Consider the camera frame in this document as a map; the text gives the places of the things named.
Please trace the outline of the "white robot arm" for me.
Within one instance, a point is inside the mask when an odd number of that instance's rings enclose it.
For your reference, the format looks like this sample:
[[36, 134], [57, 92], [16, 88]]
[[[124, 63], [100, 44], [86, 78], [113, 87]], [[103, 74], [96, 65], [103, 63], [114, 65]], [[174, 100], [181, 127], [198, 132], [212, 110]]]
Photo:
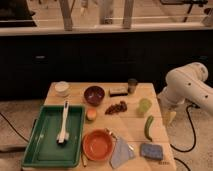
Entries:
[[213, 115], [213, 88], [205, 84], [207, 78], [208, 69], [200, 62], [172, 69], [166, 74], [166, 86], [157, 95], [165, 126], [173, 121], [176, 116], [175, 108], [185, 100]]

